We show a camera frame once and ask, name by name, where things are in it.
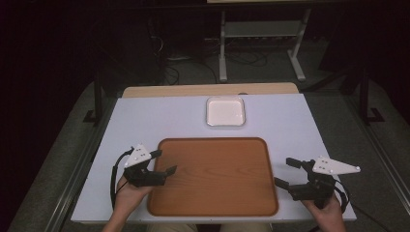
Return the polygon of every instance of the tabletop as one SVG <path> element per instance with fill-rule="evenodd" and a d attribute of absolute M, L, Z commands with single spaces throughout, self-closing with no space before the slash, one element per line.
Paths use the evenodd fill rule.
<path fill-rule="evenodd" d="M 321 7 L 350 6 L 368 3 L 370 0 L 179 0 L 179 1 L 128 1 L 112 6 L 112 10 L 152 10 L 152 11 L 187 11 L 187 10 L 234 10 L 266 9 L 267 7 Z"/>
<path fill-rule="evenodd" d="M 304 95 L 240 95 L 245 105 L 246 122 L 240 127 L 211 127 L 206 123 L 206 102 L 214 95 L 119 99 L 78 198 L 72 220 L 84 223 L 108 221 L 112 213 L 109 197 L 111 167 L 121 154 L 140 143 L 149 151 L 154 151 L 158 149 L 160 142 L 167 138 L 261 138 L 268 147 L 272 175 L 288 181 L 291 185 L 305 184 L 308 181 L 307 173 L 287 166 L 286 158 L 314 160 L 319 156 L 329 156 Z M 149 169 L 152 170 L 153 167 L 154 163 L 151 162 Z M 147 210 L 147 199 L 144 198 L 129 217 L 129 222 L 289 222 L 312 219 L 306 208 L 300 202 L 293 201 L 287 191 L 277 188 L 276 192 L 278 212 L 273 216 L 153 216 Z M 350 205 L 343 217 L 346 220 L 356 219 Z"/>

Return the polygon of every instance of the floor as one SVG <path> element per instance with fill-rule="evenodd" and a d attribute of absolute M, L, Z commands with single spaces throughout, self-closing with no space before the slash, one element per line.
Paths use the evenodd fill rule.
<path fill-rule="evenodd" d="M 327 42 L 307 41 L 298 56 L 307 81 L 296 80 L 286 54 L 289 45 L 290 42 L 278 43 L 263 52 L 254 50 L 253 46 L 241 51 L 232 49 L 227 60 L 228 82 L 290 81 L 302 90 L 331 74 L 317 69 Z M 168 61 L 170 68 L 164 84 L 177 80 L 175 71 L 179 74 L 176 84 L 218 82 L 218 54 L 211 54 L 199 62 L 185 54 L 175 53 Z M 377 108 L 385 122 L 365 125 L 358 116 L 358 93 L 342 95 L 338 90 L 341 81 L 342 78 L 318 91 L 305 93 L 305 97 L 330 157 L 362 168 L 359 174 L 340 176 L 350 190 L 358 218 L 346 221 L 347 229 L 408 231 L 409 125 L 392 107 L 383 89 L 374 82 L 370 82 L 369 107 Z M 94 109 L 93 85 L 84 90 L 9 231 L 101 231 L 102 225 L 70 221 L 70 213 L 114 105 L 115 99 L 104 97 L 100 123 L 96 126 L 84 123 L 85 114 Z M 274 231 L 309 231 L 314 226 L 314 221 L 273 224 Z M 124 231 L 144 229 L 145 225 L 128 224 Z"/>

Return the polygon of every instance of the metal bar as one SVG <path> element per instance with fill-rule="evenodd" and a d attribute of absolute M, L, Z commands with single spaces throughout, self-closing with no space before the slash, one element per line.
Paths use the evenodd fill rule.
<path fill-rule="evenodd" d="M 383 148 L 383 145 L 379 142 L 376 135 L 374 134 L 373 129 L 371 126 L 367 126 L 359 114 L 356 113 L 356 104 L 352 100 L 352 98 L 345 98 L 347 101 L 347 105 L 349 109 L 353 112 L 354 118 L 357 122 L 359 128 L 364 132 L 368 141 L 371 143 L 374 151 L 376 152 L 378 158 L 380 159 L 383 169 L 387 174 L 387 178 L 389 179 L 390 183 L 395 190 L 398 198 L 400 199 L 404 209 L 407 211 L 407 214 L 410 215 L 410 190 L 409 187 L 404 183 L 400 174 L 395 169 L 392 161 L 389 158 L 388 153 Z"/>
<path fill-rule="evenodd" d="M 94 126 L 96 126 L 103 116 L 103 93 L 102 86 L 100 84 L 100 74 L 98 72 L 94 80 L 94 104 L 96 110 L 96 122 Z"/>
<path fill-rule="evenodd" d="M 82 184 L 87 178 L 90 162 L 97 152 L 100 142 L 103 138 L 106 126 L 108 125 L 109 118 L 111 117 L 112 110 L 114 109 L 116 99 L 107 99 L 105 106 L 105 113 L 102 115 L 102 119 L 97 127 L 93 130 L 93 133 L 89 137 L 86 146 L 73 170 L 66 187 L 64 188 L 51 218 L 48 221 L 45 232 L 60 231 L 67 213 L 73 204 L 76 195 L 79 193 Z"/>
<path fill-rule="evenodd" d="M 220 19 L 220 82 L 226 82 L 227 80 L 225 60 L 225 12 L 222 12 Z"/>
<path fill-rule="evenodd" d="M 366 68 L 363 69 L 362 81 L 360 85 L 360 94 L 359 94 L 359 114 L 362 117 L 366 125 L 369 125 L 367 119 L 367 106 L 368 106 L 368 75 Z"/>
<path fill-rule="evenodd" d="M 302 39 L 304 38 L 304 34 L 308 26 L 308 18 L 310 16 L 310 12 L 311 12 L 311 9 L 305 10 L 304 17 L 301 21 L 301 24 L 299 25 L 298 34 L 296 36 L 296 44 L 290 53 L 290 56 L 292 58 L 296 58 L 296 56 L 298 55 L 299 47 L 301 46 Z"/>

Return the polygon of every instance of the table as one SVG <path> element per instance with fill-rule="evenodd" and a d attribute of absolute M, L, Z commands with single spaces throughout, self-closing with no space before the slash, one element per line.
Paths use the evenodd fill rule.
<path fill-rule="evenodd" d="M 288 87 L 290 94 L 275 94 L 275 87 L 280 89 L 280 86 Z M 297 89 L 291 86 L 288 83 L 191 86 L 199 90 L 196 94 L 190 91 L 190 86 L 135 87 L 126 90 L 124 98 L 119 99 L 114 108 L 72 220 L 107 222 L 112 212 L 109 197 L 112 165 L 131 146 L 142 143 L 148 150 L 154 151 L 165 138 L 260 137 L 267 143 L 273 174 L 291 185 L 305 184 L 308 181 L 305 171 L 287 166 L 285 159 L 311 160 L 329 155 L 304 96 L 295 93 Z M 238 90 L 240 93 L 248 92 L 240 96 L 245 103 L 246 123 L 237 128 L 207 125 L 206 101 L 215 95 L 238 94 Z M 156 92 L 158 97 L 153 97 L 150 92 Z M 177 96 L 165 97 L 166 92 Z M 137 98 L 127 98 L 132 97 L 132 93 L 136 93 Z M 277 188 L 277 195 L 279 210 L 270 217 L 154 217 L 147 211 L 145 198 L 129 217 L 129 222 L 291 222 L 312 219 L 306 208 L 300 202 L 293 201 L 287 191 Z M 350 205 L 343 216 L 346 220 L 356 218 Z"/>
<path fill-rule="evenodd" d="M 320 7 L 329 4 L 346 6 L 368 0 L 177 0 L 124 2 L 112 6 L 115 10 L 227 10 L 227 9 L 266 9 L 269 7 Z"/>
<path fill-rule="evenodd" d="M 301 20 L 281 21 L 236 21 L 225 20 L 225 12 L 221 14 L 220 23 L 220 81 L 227 81 L 225 61 L 225 38 L 267 38 L 267 37 L 295 37 L 296 42 L 292 49 L 287 51 L 293 70 L 299 81 L 305 81 L 306 77 L 298 61 L 298 51 L 304 37 L 310 9 L 305 9 Z"/>

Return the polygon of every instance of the metal frame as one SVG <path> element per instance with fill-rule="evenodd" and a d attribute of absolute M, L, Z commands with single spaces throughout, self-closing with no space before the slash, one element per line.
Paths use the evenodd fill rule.
<path fill-rule="evenodd" d="M 100 146 L 100 142 L 103 139 L 106 126 L 108 125 L 111 113 L 114 110 L 116 99 L 107 99 L 105 106 L 105 111 L 102 114 L 99 123 L 95 126 L 92 134 L 87 141 L 84 150 L 77 161 L 75 168 L 73 170 L 72 176 L 67 182 L 60 198 L 57 201 L 57 205 L 51 218 L 48 220 L 48 224 L 45 228 L 45 232 L 60 231 L 64 225 L 64 221 L 67 218 L 67 213 L 70 207 L 73 205 L 77 195 L 80 193 L 82 185 L 87 178 L 88 172 L 91 168 L 92 160 L 94 155 Z"/>
<path fill-rule="evenodd" d="M 310 11 L 311 9 L 305 10 L 302 20 L 264 22 L 227 22 L 225 20 L 225 11 L 222 11 L 220 20 L 220 82 L 227 82 L 225 38 L 278 36 L 296 37 L 295 45 L 287 53 L 298 80 L 305 81 L 306 77 L 297 55 L 308 25 Z"/>

